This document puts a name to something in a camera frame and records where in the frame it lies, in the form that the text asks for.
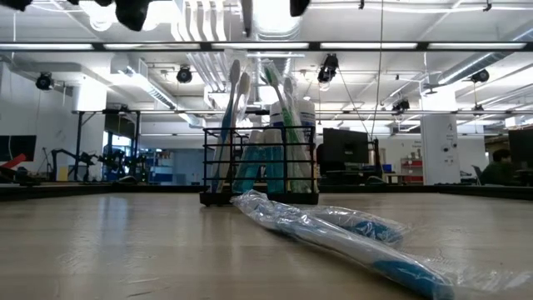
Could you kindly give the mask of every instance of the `chair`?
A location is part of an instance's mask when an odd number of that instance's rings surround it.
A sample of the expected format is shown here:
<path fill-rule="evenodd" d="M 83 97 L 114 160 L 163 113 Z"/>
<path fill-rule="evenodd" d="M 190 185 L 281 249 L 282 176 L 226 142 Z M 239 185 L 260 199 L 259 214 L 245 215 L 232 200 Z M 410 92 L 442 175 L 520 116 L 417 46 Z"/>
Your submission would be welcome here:
<path fill-rule="evenodd" d="M 477 185 L 483 185 L 483 182 L 481 182 L 481 174 L 482 174 L 481 169 L 479 167 L 477 167 L 477 166 L 474 166 L 474 165 L 472 165 L 472 167 L 474 168 L 474 171 L 476 172 Z"/>

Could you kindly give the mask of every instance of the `table surface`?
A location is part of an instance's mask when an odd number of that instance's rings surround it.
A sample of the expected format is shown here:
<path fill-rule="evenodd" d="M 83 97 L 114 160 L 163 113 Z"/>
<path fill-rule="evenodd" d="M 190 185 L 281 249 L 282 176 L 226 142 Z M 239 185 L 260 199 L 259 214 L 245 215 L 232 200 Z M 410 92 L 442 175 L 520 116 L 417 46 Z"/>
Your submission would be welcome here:
<path fill-rule="evenodd" d="M 533 270 L 531 202 L 384 193 L 321 195 L 321 204 L 412 224 L 409 253 Z M 420 299 L 234 207 L 203 207 L 197 194 L 0 202 L 0 241 L 0 299 Z M 513 292 L 507 299 L 531 295 L 529 285 Z"/>

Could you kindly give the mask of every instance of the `red object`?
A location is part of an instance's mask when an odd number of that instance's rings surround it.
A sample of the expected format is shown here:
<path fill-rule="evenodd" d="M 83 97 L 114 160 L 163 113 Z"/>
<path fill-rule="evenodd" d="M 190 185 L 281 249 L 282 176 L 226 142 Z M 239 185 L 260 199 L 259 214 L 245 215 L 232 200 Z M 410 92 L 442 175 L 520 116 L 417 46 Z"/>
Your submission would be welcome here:
<path fill-rule="evenodd" d="M 25 161 L 26 161 L 26 155 L 21 154 L 21 155 L 15 157 L 13 160 L 4 163 L 0 167 L 2 167 L 2 168 L 14 168 L 14 167 L 18 166 L 20 163 L 24 163 Z"/>

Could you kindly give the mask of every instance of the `person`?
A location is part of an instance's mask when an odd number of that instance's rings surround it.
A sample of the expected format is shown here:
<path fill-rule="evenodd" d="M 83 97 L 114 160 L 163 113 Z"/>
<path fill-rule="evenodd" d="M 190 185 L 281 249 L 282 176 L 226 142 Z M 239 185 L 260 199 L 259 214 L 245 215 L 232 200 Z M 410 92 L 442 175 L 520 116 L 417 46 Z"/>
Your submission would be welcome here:
<path fill-rule="evenodd" d="M 500 149 L 492 154 L 492 162 L 483 170 L 480 181 L 482 184 L 517 185 L 514 176 L 511 152 Z"/>

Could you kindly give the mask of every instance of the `black wire rack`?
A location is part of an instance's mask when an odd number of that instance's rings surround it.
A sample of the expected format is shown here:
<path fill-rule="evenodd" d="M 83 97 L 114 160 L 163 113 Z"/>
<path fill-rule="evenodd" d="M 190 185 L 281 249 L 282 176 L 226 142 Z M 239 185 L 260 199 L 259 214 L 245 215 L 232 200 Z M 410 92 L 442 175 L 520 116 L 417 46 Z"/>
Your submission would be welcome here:
<path fill-rule="evenodd" d="M 266 130 L 280 130 L 281 131 L 281 140 L 282 142 L 263 142 L 263 143 L 253 143 L 253 146 L 259 147 L 268 147 L 268 146 L 281 146 L 283 149 L 283 159 L 282 160 L 240 160 L 236 153 L 243 153 L 243 149 L 248 143 L 244 143 L 247 139 L 247 136 L 239 133 L 243 131 L 250 130 L 261 130 L 265 132 Z M 288 142 L 287 141 L 287 131 L 289 130 L 298 130 L 304 134 L 305 142 Z M 227 205 L 230 204 L 230 199 L 239 193 L 233 192 L 233 184 L 236 180 L 256 180 L 256 177 L 236 177 L 237 166 L 241 163 L 259 163 L 266 165 L 267 163 L 282 163 L 283 164 L 283 177 L 267 177 L 266 180 L 283 180 L 283 193 L 270 193 L 268 198 L 280 203 L 293 203 L 293 204 L 310 204 L 315 205 L 318 203 L 318 192 L 315 185 L 315 127 L 313 126 L 290 126 L 290 127 L 247 127 L 247 128 L 236 128 L 236 127 L 212 127 L 204 128 L 204 162 L 203 162 L 203 184 L 204 186 L 210 186 L 210 182 L 213 180 L 219 180 L 227 183 L 227 186 L 224 186 L 222 192 L 210 192 L 211 187 L 208 188 L 208 192 L 200 193 L 200 203 L 206 206 L 211 205 Z M 209 143 L 209 137 L 218 138 L 222 131 L 228 131 L 228 134 L 232 138 L 229 139 L 229 143 Z M 297 159 L 288 159 L 287 157 L 287 147 L 290 146 L 307 146 L 309 151 L 309 158 L 307 160 L 297 160 Z M 213 160 L 208 157 L 208 149 L 217 149 L 229 147 L 230 148 L 230 159 L 229 160 Z M 288 163 L 310 163 L 311 166 L 311 176 L 310 177 L 288 177 Z M 228 168 L 227 175 L 223 177 L 210 177 L 207 174 L 208 166 L 214 166 L 220 163 L 228 163 L 230 167 Z M 287 190 L 288 183 L 290 181 L 309 181 L 311 183 L 311 192 L 309 193 L 296 193 L 290 192 Z"/>

